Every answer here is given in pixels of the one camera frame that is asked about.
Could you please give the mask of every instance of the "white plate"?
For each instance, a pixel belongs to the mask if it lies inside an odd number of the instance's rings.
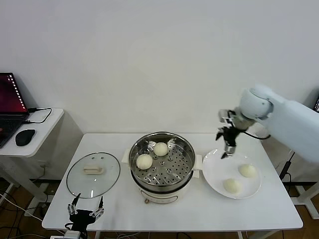
[[[218,193],[234,199],[244,199],[253,196],[261,186],[261,175],[254,161],[241,153],[220,159],[223,150],[215,149],[208,153],[203,159],[203,174],[208,184]],[[257,176],[246,178],[240,174],[238,168],[243,164],[252,164],[256,167]],[[242,184],[242,191],[238,194],[229,193],[223,185],[223,181],[233,178]]]

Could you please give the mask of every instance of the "computer mouse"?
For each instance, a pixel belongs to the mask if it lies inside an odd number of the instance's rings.
[[[28,143],[30,143],[34,134],[35,134],[34,129],[23,130],[15,136],[15,143],[17,144],[17,146],[25,146]]]

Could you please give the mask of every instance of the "power outlet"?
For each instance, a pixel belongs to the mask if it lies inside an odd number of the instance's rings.
[[[38,164],[41,168],[45,168],[48,167],[49,163],[47,161],[38,160]]]

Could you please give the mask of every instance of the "laptop screen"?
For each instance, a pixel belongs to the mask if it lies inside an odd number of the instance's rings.
[[[0,113],[26,113],[12,73],[0,73]]]

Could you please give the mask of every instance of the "steamed bun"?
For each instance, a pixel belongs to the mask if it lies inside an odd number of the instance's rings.
[[[136,166],[141,170],[146,170],[153,164],[153,159],[148,154],[141,154],[136,160]]]
[[[254,178],[257,175],[256,168],[251,164],[243,164],[238,170],[246,178]]]
[[[154,146],[154,153],[157,156],[164,156],[168,153],[168,146],[166,143],[156,143]]]
[[[226,179],[223,184],[224,188],[232,194],[237,194],[242,191],[241,183],[233,178]]]

